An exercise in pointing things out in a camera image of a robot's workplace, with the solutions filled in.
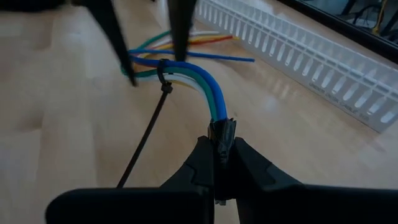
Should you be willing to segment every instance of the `yellow wire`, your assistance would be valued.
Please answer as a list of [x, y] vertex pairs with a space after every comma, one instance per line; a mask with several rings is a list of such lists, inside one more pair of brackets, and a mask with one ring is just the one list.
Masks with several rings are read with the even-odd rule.
[[380, 29], [380, 23], [381, 23], [381, 16], [382, 13], [384, 12], [384, 8], [386, 7], [388, 0], [383, 0], [381, 9], [380, 9], [380, 13], [379, 13], [379, 18], [377, 19], [377, 25], [372, 29], [372, 33], [373, 34], [378, 34], [379, 33], [379, 29]]
[[[189, 42], [190, 43], [195, 43], [195, 42], [198, 42], [198, 41], [213, 40], [213, 39], [217, 39], [217, 38], [223, 38], [223, 37], [226, 37], [226, 36], [227, 35], [204, 35], [204, 36], [201, 36], [201, 37], [192, 38], [192, 39], [189, 40]], [[233, 40], [239, 40], [239, 37], [233, 37]], [[157, 46], [155, 49], [156, 50], [166, 50], [166, 49], [171, 49], [172, 47], [173, 47], [173, 44], [169, 43], [169, 44], [163, 44], [163, 45]], [[149, 55], [150, 55], [150, 53], [142, 54], [142, 55], [140, 55], [140, 57], [146, 58]]]
[[169, 81], [169, 82], [172, 82], [172, 83], [175, 83], [175, 84], [178, 84], [178, 85], [183, 85], [183, 86], [189, 87], [189, 88], [191, 88], [192, 90], [196, 90], [194, 87], [192, 87], [192, 86], [190, 86], [190, 85], [188, 85], [188, 84], [186, 84], [186, 83], [183, 83], [183, 82], [181, 82], [181, 81], [171, 80], [171, 81]]

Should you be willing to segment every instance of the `wire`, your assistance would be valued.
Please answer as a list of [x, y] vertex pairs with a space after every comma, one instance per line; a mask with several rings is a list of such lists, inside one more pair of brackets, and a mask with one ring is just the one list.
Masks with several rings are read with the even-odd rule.
[[[145, 66], [156, 66], [159, 62], [159, 60], [152, 60], [152, 59], [144, 59], [144, 58], [138, 58], [134, 57], [134, 61], [140, 64], [143, 64]], [[165, 66], [166, 67], [179, 67], [179, 68], [187, 68], [189, 70], [192, 70], [202, 76], [207, 84], [209, 84], [211, 88], [211, 92], [214, 95], [215, 103], [216, 103], [216, 108], [217, 108], [217, 117], [219, 120], [224, 120], [227, 119], [226, 115], [226, 107], [225, 107], [225, 102], [224, 102], [224, 96], [221, 91], [220, 86], [216, 82], [216, 80], [208, 73], [206, 70], [187, 63], [187, 62], [175, 62], [171, 60], [165, 61]]]
[[[190, 36], [197, 37], [197, 36], [202, 36], [202, 35], [217, 35], [217, 34], [220, 34], [220, 32], [218, 32], [218, 31], [193, 31], [193, 32], [191, 32]], [[171, 37], [166, 37], [164, 40], [159, 41], [158, 43], [154, 44], [152, 47], [164, 45], [171, 41], [172, 41]]]
[[[194, 79], [198, 83], [198, 85], [203, 89], [203, 91], [205, 92], [208, 106], [210, 109], [211, 118], [214, 121], [218, 121], [218, 115], [217, 115], [218, 108], [215, 103], [213, 92], [212, 92], [209, 84], [206, 82], [206, 80], [201, 75], [197, 74], [196, 72], [194, 72], [192, 70], [189, 70], [186, 68], [177, 68], [177, 67], [166, 67], [166, 68], [164, 68], [164, 72], [184, 74], [184, 75]], [[140, 77], [149, 77], [151, 75], [156, 75], [156, 74], [157, 74], [156, 69], [153, 69], [153, 70], [149, 70], [149, 71], [145, 71], [145, 72], [138, 72], [138, 73], [136, 73], [136, 76], [137, 76], [137, 78], [140, 78]]]
[[387, 2], [388, 2], [388, 0], [383, 0], [382, 6], [381, 6], [381, 9], [380, 9], [380, 13], [379, 13], [379, 17], [377, 19], [377, 24], [372, 29], [372, 33], [373, 34], [378, 34], [379, 33], [380, 24], [381, 24], [381, 21], [382, 21], [382, 15], [384, 13], [384, 8], [386, 7]]
[[146, 47], [148, 47], [151, 43], [156, 42], [156, 41], [160, 40], [161, 38], [163, 38], [163, 37], [165, 37], [165, 36], [167, 36], [167, 35], [169, 35], [169, 34], [170, 34], [170, 30], [165, 31], [165, 32], [163, 32], [163, 33], [161, 33], [161, 34], [159, 34], [159, 35], [157, 35], [157, 36], [155, 36], [155, 37], [153, 37], [153, 38], [151, 38], [151, 39], [145, 41], [143, 44], [141, 44], [141, 45], [138, 47], [138, 49], [146, 48]]
[[[136, 49], [136, 50], [129, 50], [129, 54], [142, 54], [142, 53], [151, 53], [151, 54], [174, 54], [171, 50], [151, 50], [151, 49]], [[227, 55], [215, 55], [215, 54], [203, 54], [198, 52], [187, 52], [187, 55], [192, 57], [201, 57], [201, 58], [210, 58], [210, 59], [223, 59], [223, 60], [235, 60], [239, 62], [254, 62], [254, 58], [243, 58], [243, 57], [232, 57]], [[135, 62], [140, 63], [138, 59], [142, 58], [135, 58]]]
[[[233, 37], [232, 35], [204, 36], [204, 37], [197, 37], [197, 38], [190, 40], [190, 44], [191, 45], [208, 44], [208, 43], [214, 43], [214, 42], [219, 42], [219, 41], [228, 40], [228, 39], [239, 39], [239, 38]], [[168, 43], [168, 44], [163, 44], [163, 45], [153, 47], [152, 49], [153, 50], [167, 50], [167, 49], [171, 49], [172, 47], [173, 47], [173, 44]], [[149, 55], [151, 55], [151, 54], [150, 53], [140, 54], [140, 55], [138, 55], [138, 57], [146, 58]]]
[[[187, 78], [187, 77], [185, 77], [184, 75], [182, 75], [182, 74], [177, 74], [177, 73], [173, 73], [173, 75], [170, 75], [170, 74], [168, 74], [168, 73], [165, 73], [165, 74], [164, 74], [164, 78], [165, 78], [167, 81], [170, 81], [170, 82], [177, 81], [177, 83], [182, 83], [182, 84], [184, 84], [185, 86], [190, 87], [190, 88], [196, 90], [196, 91], [199, 92], [199, 93], [201, 94], [201, 96], [203, 96], [204, 99], [207, 101], [205, 92], [202, 90], [202, 88], [200, 87], [200, 85], [199, 85], [195, 80], [193, 80], [193, 79], [191, 79], [191, 78]], [[138, 78], [138, 80], [140, 80], [140, 81], [154, 81], [154, 80], [159, 80], [159, 78], [158, 78], [157, 75], [151, 75], [151, 76], [148, 76], [148, 77]]]

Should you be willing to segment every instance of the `wire bundle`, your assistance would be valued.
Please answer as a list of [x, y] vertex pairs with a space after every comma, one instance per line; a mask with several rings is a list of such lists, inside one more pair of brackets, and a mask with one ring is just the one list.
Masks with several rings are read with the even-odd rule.
[[[168, 37], [169, 34], [170, 31], [164, 32], [145, 41], [137, 49], [129, 50], [131, 59], [139, 65], [146, 67], [156, 67], [159, 63], [159, 60], [146, 59], [146, 57], [150, 54], [174, 54], [172, 51], [167, 50], [173, 47], [171, 44], [171, 38]], [[192, 32], [190, 36], [191, 39], [189, 41], [191, 45], [207, 44], [235, 39], [232, 35], [219, 35], [218, 32], [214, 31]], [[254, 62], [253, 58], [230, 57], [195, 52], [187, 52], [187, 55], [192, 57]], [[159, 79], [156, 69], [138, 72], [136, 73], [136, 77], [140, 81]], [[226, 107], [221, 88], [217, 84], [216, 80], [204, 69], [187, 62], [167, 60], [165, 61], [164, 77], [170, 82], [193, 88], [203, 95], [205, 99], [207, 99], [213, 121], [227, 119]]]

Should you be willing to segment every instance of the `black object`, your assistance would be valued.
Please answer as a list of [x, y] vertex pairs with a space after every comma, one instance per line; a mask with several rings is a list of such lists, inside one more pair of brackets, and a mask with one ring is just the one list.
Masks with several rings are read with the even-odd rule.
[[137, 86], [134, 70], [127, 52], [126, 44], [116, 18], [111, 0], [80, 0], [82, 6], [86, 6], [91, 12], [99, 26], [104, 30], [108, 40], [111, 42], [113, 50], [119, 58], [122, 68], [133, 86]]
[[389, 42], [380, 36], [376, 36], [365, 30], [359, 29], [346, 21], [323, 12], [305, 2], [293, 0], [278, 1], [361, 44], [382, 57], [385, 57], [394, 63], [398, 63], [398, 45]]
[[176, 61], [185, 61], [189, 30], [197, 0], [168, 0], [170, 28]]
[[122, 177], [121, 177], [121, 179], [120, 179], [120, 181], [118, 183], [117, 188], [123, 188], [124, 184], [126, 183], [127, 179], [129, 178], [130, 173], [132, 171], [132, 168], [134, 167], [134, 165], [136, 165], [136, 162], [138, 160], [139, 154], [143, 150], [143, 148], [145, 146], [145, 143], [147, 142], [148, 137], [150, 135], [150, 132], [152, 131], [153, 127], [155, 126], [155, 122], [157, 120], [157, 117], [159, 116], [160, 111], [162, 110], [162, 107], [163, 107], [163, 104], [164, 104], [164, 102], [166, 100], [166, 97], [173, 90], [172, 84], [170, 82], [167, 82], [165, 80], [165, 78], [164, 78], [164, 75], [163, 75], [164, 66], [165, 66], [164, 62], [166, 60], [167, 59], [159, 60], [159, 64], [157, 66], [157, 76], [159, 77], [159, 80], [160, 80], [160, 82], [162, 84], [162, 88], [161, 88], [161, 90], [163, 92], [162, 96], [160, 97], [160, 100], [159, 100], [159, 102], [158, 102], [158, 104], [156, 106], [155, 112], [154, 112], [154, 114], [152, 115], [152, 117], [151, 117], [151, 119], [149, 121], [148, 127], [145, 130], [145, 133], [142, 136], [142, 138], [141, 138], [141, 140], [140, 140], [140, 142], [139, 142], [139, 144], [137, 146], [137, 149], [134, 151], [134, 154], [132, 155], [129, 164], [126, 167], [126, 170], [124, 171], [124, 173], [123, 173], [123, 175], [122, 175]]
[[380, 35], [384, 36], [384, 35], [387, 35], [388, 33], [390, 33], [391, 29], [397, 23], [397, 21], [398, 21], [398, 9], [394, 13], [394, 15], [392, 16], [390, 21], [387, 23], [387, 25], [383, 28]]
[[225, 196], [236, 199], [241, 223], [397, 221], [398, 191], [302, 184], [242, 138], [234, 139], [228, 177], [219, 187], [215, 152], [213, 142], [202, 136], [181, 168], [160, 187], [73, 190], [51, 202], [46, 221], [213, 223], [214, 199]]
[[65, 0], [0, 0], [0, 11], [41, 12], [64, 3]]
[[380, 24], [383, 22], [384, 20], [384, 11], [381, 11], [382, 6], [380, 4], [370, 4], [366, 7], [363, 7], [360, 11], [355, 12], [355, 18], [353, 21], [353, 24], [356, 25], [357, 20], [364, 14], [364, 12], [366, 12], [367, 10], [371, 9], [371, 8], [375, 8], [379, 11], [379, 13], [377, 14], [377, 19], [379, 19], [379, 15], [381, 14], [381, 18], [380, 18]]
[[341, 12], [341, 15], [348, 15], [349, 12], [351, 12], [352, 8], [354, 7], [356, 3], [356, 0], [348, 0], [346, 6], [343, 9], [343, 12]]

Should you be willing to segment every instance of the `blue wire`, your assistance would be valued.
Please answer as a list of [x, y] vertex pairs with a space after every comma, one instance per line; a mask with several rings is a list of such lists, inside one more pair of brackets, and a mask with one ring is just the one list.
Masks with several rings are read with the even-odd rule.
[[[142, 64], [142, 65], [146, 65], [146, 66], [155, 66], [155, 67], [159, 64], [159, 60], [144, 59], [144, 58], [139, 58], [139, 57], [134, 57], [134, 62]], [[214, 101], [216, 103], [216, 108], [217, 108], [218, 119], [219, 120], [227, 119], [223, 92], [221, 91], [221, 88], [218, 85], [218, 83], [216, 82], [216, 80], [208, 72], [206, 72], [206, 70], [204, 70], [196, 65], [187, 63], [187, 62], [175, 62], [175, 61], [171, 61], [171, 60], [166, 60], [165, 66], [187, 68], [187, 69], [193, 70], [197, 74], [201, 75], [203, 77], [203, 79], [205, 79], [205, 81], [209, 84], [209, 87], [211, 88], [211, 91], [213, 92]]]
[[[149, 49], [135, 49], [129, 50], [130, 54], [174, 54], [171, 50], [149, 50]], [[202, 57], [202, 58], [211, 58], [211, 59], [224, 59], [224, 60], [235, 60], [240, 62], [254, 62], [254, 58], [242, 58], [242, 57], [232, 57], [232, 56], [225, 56], [225, 55], [213, 55], [213, 54], [203, 54], [197, 52], [187, 52], [187, 55], [192, 57]]]

